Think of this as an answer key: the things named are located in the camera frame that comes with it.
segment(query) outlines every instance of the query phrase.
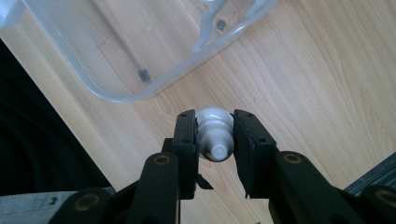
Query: plastic container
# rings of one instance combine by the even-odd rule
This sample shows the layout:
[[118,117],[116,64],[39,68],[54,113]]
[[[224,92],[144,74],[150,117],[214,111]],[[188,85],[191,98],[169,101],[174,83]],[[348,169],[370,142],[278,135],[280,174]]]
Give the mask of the plastic container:
[[21,3],[91,92],[131,102],[228,46],[276,0],[2,0],[0,22]]

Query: clear plastic bin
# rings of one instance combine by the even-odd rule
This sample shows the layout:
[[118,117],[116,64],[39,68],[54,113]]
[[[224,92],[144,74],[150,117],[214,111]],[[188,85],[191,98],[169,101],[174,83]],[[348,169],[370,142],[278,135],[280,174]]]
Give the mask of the clear plastic bin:
[[84,85],[113,102],[131,102],[163,90],[235,41],[276,4],[276,0],[4,1],[15,3],[18,13],[23,2]]

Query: wooden floor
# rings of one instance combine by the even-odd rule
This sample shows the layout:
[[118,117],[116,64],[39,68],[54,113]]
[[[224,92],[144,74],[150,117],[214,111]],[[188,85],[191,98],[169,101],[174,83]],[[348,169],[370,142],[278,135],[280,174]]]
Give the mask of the wooden floor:
[[[116,189],[139,178],[177,114],[208,105],[254,113],[280,150],[342,189],[396,148],[395,24],[392,0],[279,0],[221,54],[129,104],[92,95],[29,12],[0,36]],[[245,200],[233,158],[200,172],[215,189],[183,201],[181,223],[271,223],[267,201]]]

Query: white knob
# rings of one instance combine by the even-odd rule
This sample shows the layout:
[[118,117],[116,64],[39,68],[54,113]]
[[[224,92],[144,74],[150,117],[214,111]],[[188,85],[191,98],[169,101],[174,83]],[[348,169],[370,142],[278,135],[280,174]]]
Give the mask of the white knob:
[[196,113],[200,153],[210,161],[225,161],[233,153],[233,116],[219,107]]

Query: screw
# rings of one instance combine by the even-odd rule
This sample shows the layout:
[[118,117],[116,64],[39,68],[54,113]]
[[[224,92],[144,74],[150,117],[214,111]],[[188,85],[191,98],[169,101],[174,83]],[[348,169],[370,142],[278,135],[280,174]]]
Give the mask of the screw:
[[57,197],[52,197],[49,200],[49,205],[54,205],[54,204],[56,204],[56,202],[58,202],[58,198]]
[[157,163],[157,165],[165,165],[170,161],[171,159],[168,156],[158,156],[154,159],[154,162]]
[[216,27],[223,31],[225,28],[225,25],[227,25],[227,23],[224,20],[218,20],[218,22],[216,22]]
[[137,74],[140,76],[142,82],[147,82],[151,79],[151,77],[149,76],[149,72],[146,69],[139,70]]
[[74,208],[76,211],[85,212],[96,206],[99,201],[99,195],[87,193],[76,200]]
[[296,164],[302,162],[301,158],[294,154],[286,154],[285,156],[283,156],[283,160]]
[[376,191],[375,196],[383,203],[396,207],[396,194],[385,189],[379,189]]

